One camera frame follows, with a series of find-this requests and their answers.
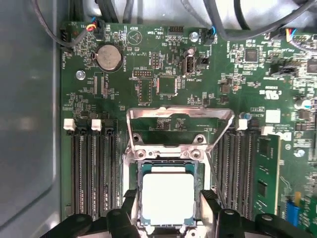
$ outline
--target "capacitor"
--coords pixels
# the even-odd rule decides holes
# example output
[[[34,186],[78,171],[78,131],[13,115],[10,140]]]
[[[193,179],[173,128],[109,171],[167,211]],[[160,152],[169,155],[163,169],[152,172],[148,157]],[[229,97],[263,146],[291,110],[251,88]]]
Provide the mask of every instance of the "capacitor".
[[[303,149],[296,149],[294,151],[295,157],[303,157],[305,155],[305,150]]]
[[[312,103],[308,99],[299,99],[295,102],[294,107],[297,110],[310,110],[312,108]]]
[[[189,39],[191,42],[197,42],[199,40],[199,34],[194,31],[189,34]]]
[[[242,112],[242,113],[240,113],[239,118],[240,119],[251,120],[252,119],[252,114],[251,113]]]
[[[123,56],[120,49],[110,44],[99,47],[92,57],[105,72],[115,72],[123,64]]]

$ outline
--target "screw hole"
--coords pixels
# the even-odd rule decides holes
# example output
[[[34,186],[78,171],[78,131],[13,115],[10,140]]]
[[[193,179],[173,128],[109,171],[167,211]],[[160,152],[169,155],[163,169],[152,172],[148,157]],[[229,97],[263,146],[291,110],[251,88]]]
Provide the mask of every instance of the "screw hole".
[[[197,138],[198,143],[202,143],[204,141],[204,139],[200,136]]]

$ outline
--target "screw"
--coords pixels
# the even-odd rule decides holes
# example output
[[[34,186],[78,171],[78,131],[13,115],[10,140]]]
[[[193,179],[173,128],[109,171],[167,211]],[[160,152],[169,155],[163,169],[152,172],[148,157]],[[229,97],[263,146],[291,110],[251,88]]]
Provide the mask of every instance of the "screw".
[[[268,222],[270,222],[270,221],[273,220],[273,218],[270,217],[269,215],[263,215],[263,216],[262,216],[262,219],[264,219],[264,220],[266,220],[266,221],[268,221]]]
[[[303,157],[305,155],[305,150],[303,149],[296,149],[294,152],[294,155],[296,157]]]
[[[79,70],[79,71],[76,72],[76,78],[77,78],[78,80],[84,80],[85,77],[86,77],[85,71]]]
[[[197,138],[197,142],[198,142],[198,143],[202,143],[203,141],[204,141],[204,139],[203,139],[202,137],[198,137],[198,138]]]
[[[194,50],[193,48],[189,48],[189,49],[187,50],[187,55],[189,55],[189,56],[194,55],[194,53],[195,53],[195,50]]]
[[[191,155],[192,155],[192,157],[194,158],[194,159],[199,159],[200,158],[200,151],[199,150],[193,150],[192,152],[191,152]]]
[[[231,209],[226,209],[224,210],[225,214],[228,214],[228,215],[233,215],[234,214],[234,211],[232,211]]]
[[[192,32],[189,34],[189,39],[191,42],[197,42],[199,40],[199,35],[197,32]]]
[[[138,151],[137,151],[137,156],[138,156],[139,158],[145,157],[145,154],[146,154],[145,150],[138,150]]]

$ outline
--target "cable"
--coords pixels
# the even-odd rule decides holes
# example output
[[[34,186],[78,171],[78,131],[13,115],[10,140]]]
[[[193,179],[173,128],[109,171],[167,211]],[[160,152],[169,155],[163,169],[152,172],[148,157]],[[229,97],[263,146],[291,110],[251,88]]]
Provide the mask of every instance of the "cable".
[[[100,9],[102,19],[105,22],[112,22],[105,0],[96,0],[96,3]]]
[[[132,9],[133,9],[134,0],[127,0],[127,3],[123,12],[123,23],[131,23],[132,21]]]
[[[233,0],[234,13],[236,14],[237,21],[242,30],[250,30],[249,25],[247,24],[246,19],[243,16],[241,9],[241,0]]]
[[[108,9],[111,21],[113,23],[119,23],[117,14],[115,13],[115,10],[114,10],[113,4],[112,4],[112,1],[111,0],[104,0],[104,2],[105,2],[106,7]]]
[[[46,31],[46,33],[54,40],[56,41],[58,44],[60,44],[61,46],[67,47],[67,48],[72,48],[74,46],[76,46],[79,42],[81,42],[82,39],[85,38],[85,36],[88,34],[87,29],[84,29],[75,39],[73,42],[65,42],[63,40],[61,40],[60,38],[58,38],[56,35],[54,35],[54,33],[50,30],[49,26],[47,25],[47,23],[44,20],[44,17],[41,13],[41,10],[39,8],[39,4],[38,4],[38,0],[32,0],[32,5],[33,5],[33,9],[35,11],[35,14],[40,22],[40,24],[44,27],[44,30]]]
[[[286,41],[291,44],[292,46],[298,48],[301,51],[305,51],[305,52],[309,52],[309,53],[317,53],[317,49],[309,49],[306,47],[301,46],[300,44],[296,43],[295,41],[293,41],[294,38],[294,34],[297,31],[297,29],[295,28],[292,33],[290,33],[289,28],[285,29],[286,30]]]
[[[228,34],[223,25],[222,21],[217,9],[217,4],[215,0],[204,0],[204,4],[206,7],[206,10],[209,14],[209,17],[211,19],[211,22],[217,29],[218,34],[226,41],[243,41],[247,40],[249,38],[253,38],[262,34],[265,34],[270,31],[274,31],[278,29],[279,27],[289,23],[290,21],[296,19],[299,17],[302,13],[304,13],[308,8],[310,8],[313,4],[315,4],[317,0],[312,0],[307,2],[306,4],[302,5],[292,13],[288,14],[287,16],[281,18],[280,20],[269,24],[265,27],[261,27],[257,30],[252,30],[252,31],[247,31],[247,32],[242,32],[242,33],[231,33]]]
[[[189,3],[188,0],[180,0],[183,4],[186,11],[188,11],[201,25],[206,27],[207,29],[211,28],[211,25],[207,23],[193,8],[193,6]]]
[[[93,31],[94,29],[96,29],[96,25],[95,25],[95,24],[89,24],[89,25],[86,27],[86,30],[87,30],[87,31]]]

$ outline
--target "integrated circuit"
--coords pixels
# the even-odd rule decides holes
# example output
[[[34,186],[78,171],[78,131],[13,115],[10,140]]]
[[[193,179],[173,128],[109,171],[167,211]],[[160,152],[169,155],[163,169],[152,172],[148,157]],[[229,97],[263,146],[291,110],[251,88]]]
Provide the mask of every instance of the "integrated circuit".
[[[221,96],[220,97],[220,102],[221,103],[228,103],[229,102],[229,97],[225,96],[225,95]]]
[[[307,61],[307,73],[317,73],[317,60],[310,59]]]
[[[298,118],[302,120],[310,120],[310,111],[305,111],[305,110],[299,110],[298,111]]]
[[[176,79],[174,77],[160,77],[157,79],[157,94],[175,96],[177,94]]]
[[[259,152],[264,156],[269,156],[269,140],[260,138]]]
[[[230,93],[231,88],[229,84],[222,84],[221,86],[221,92],[222,93]]]
[[[257,49],[245,49],[245,62],[256,63],[258,62],[258,50]]]
[[[258,193],[259,193],[261,196],[266,197],[267,184],[265,184],[265,183],[262,182],[262,181],[258,181],[257,187],[258,187]]]

